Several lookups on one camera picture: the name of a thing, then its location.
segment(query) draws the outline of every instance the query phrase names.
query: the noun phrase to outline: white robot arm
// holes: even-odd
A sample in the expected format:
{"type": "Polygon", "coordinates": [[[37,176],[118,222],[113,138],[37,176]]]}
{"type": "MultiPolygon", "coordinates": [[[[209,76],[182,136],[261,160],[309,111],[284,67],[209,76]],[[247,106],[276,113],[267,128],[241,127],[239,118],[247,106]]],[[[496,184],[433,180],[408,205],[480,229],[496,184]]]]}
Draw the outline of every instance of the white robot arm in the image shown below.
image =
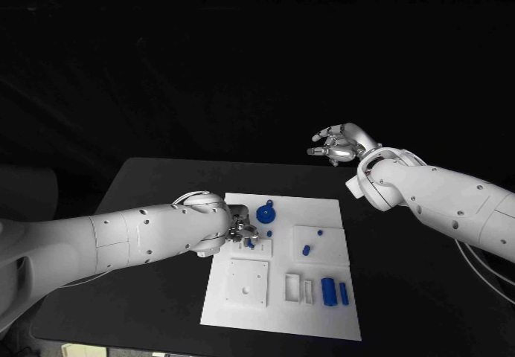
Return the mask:
{"type": "Polygon", "coordinates": [[[188,251],[209,257],[226,240],[244,240],[247,246],[257,235],[248,208],[229,207],[209,192],[190,195],[182,205],[74,219],[30,223],[0,219],[0,332],[69,282],[188,251]]]}
{"type": "Polygon", "coordinates": [[[469,175],[428,166],[407,150],[382,147],[352,124],[329,127],[307,150],[338,166],[361,159],[358,174],[346,182],[353,196],[365,196],[385,211],[408,206],[427,226],[515,263],[515,195],[469,175]]]}

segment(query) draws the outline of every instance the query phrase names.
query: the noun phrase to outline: white cable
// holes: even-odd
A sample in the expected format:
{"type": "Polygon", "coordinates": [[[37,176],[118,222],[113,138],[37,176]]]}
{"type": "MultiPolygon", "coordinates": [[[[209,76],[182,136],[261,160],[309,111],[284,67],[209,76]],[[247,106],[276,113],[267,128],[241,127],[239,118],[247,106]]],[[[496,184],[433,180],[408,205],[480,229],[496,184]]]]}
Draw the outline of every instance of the white cable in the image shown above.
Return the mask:
{"type": "Polygon", "coordinates": [[[188,197],[193,196],[193,195],[199,195],[200,193],[209,193],[209,191],[193,191],[186,193],[185,195],[182,195],[175,201],[173,201],[173,205],[176,205],[183,199],[186,199],[188,197]]]}
{"type": "Polygon", "coordinates": [[[65,286],[62,286],[59,289],[62,289],[62,288],[71,288],[72,286],[82,285],[82,284],[88,283],[89,281],[94,281],[95,279],[98,279],[100,277],[102,277],[107,273],[111,273],[111,270],[107,271],[105,273],[101,273],[100,276],[94,277],[92,279],[89,279],[89,280],[87,280],[87,281],[82,281],[81,283],[76,283],[76,284],[74,284],[74,285],[65,285],[65,286]]]}
{"type": "Polygon", "coordinates": [[[470,263],[470,260],[467,258],[467,256],[464,255],[464,251],[462,249],[462,246],[459,244],[459,241],[454,239],[456,241],[456,245],[459,247],[459,251],[462,252],[463,258],[469,263],[469,266],[472,267],[472,270],[475,271],[475,273],[477,274],[477,276],[480,277],[480,279],[483,280],[483,282],[488,284],[488,286],[493,289],[493,291],[515,305],[515,301],[505,295],[503,292],[499,291],[499,289],[490,284],[490,282],[485,279],[483,275],[477,272],[477,269],[475,268],[475,266],[470,263]]]}
{"type": "Polygon", "coordinates": [[[486,262],[482,261],[482,259],[477,257],[477,254],[475,253],[475,251],[472,250],[472,247],[463,243],[467,248],[469,248],[469,251],[472,252],[475,258],[477,259],[477,261],[480,262],[480,265],[509,284],[512,284],[515,286],[515,282],[511,281],[511,279],[508,279],[503,275],[501,275],[486,264],[486,262]]]}

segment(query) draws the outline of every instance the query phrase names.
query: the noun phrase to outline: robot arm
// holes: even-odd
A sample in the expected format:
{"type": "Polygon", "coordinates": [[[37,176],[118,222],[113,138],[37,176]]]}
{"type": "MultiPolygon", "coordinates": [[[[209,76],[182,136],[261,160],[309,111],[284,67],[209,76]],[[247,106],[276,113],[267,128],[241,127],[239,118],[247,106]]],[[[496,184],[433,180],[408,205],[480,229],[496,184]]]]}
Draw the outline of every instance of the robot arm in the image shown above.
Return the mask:
{"type": "Polygon", "coordinates": [[[0,219],[0,332],[32,304],[69,282],[258,238],[248,208],[212,193],[157,205],[50,222],[0,219]]]}
{"type": "MultiPolygon", "coordinates": [[[[330,149],[361,158],[358,174],[346,182],[353,196],[365,196],[382,211],[408,206],[421,223],[515,263],[515,195],[479,178],[426,165],[410,151],[374,145],[355,124],[330,129],[313,140],[329,137],[333,145],[346,135],[366,139],[365,145],[356,140],[330,149]]],[[[329,153],[327,142],[307,153],[326,155],[317,153],[323,151],[329,153]]]]}

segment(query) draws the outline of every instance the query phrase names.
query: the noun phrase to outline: black table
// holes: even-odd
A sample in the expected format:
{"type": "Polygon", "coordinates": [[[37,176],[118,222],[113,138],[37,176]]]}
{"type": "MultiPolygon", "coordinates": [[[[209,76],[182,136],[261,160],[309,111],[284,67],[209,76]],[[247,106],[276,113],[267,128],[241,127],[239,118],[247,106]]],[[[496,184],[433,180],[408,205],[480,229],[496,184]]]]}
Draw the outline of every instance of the black table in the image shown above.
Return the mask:
{"type": "Polygon", "coordinates": [[[170,203],[193,190],[339,199],[362,342],[202,326],[212,258],[193,252],[58,289],[33,336],[200,356],[514,356],[509,303],[476,277],[454,241],[407,208],[384,213],[352,197],[353,172],[134,158],[98,213],[170,203]]]}

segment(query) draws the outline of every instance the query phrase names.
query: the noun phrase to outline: blue cap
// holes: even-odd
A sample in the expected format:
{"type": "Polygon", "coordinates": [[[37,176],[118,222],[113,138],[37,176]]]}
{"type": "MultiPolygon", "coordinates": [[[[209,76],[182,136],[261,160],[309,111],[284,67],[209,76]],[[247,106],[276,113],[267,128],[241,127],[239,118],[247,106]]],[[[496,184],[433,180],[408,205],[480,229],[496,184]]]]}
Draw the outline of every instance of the blue cap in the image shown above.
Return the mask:
{"type": "Polygon", "coordinates": [[[276,211],[273,209],[274,203],[271,199],[265,202],[265,205],[257,209],[255,217],[261,223],[271,223],[276,219],[276,211]]]}

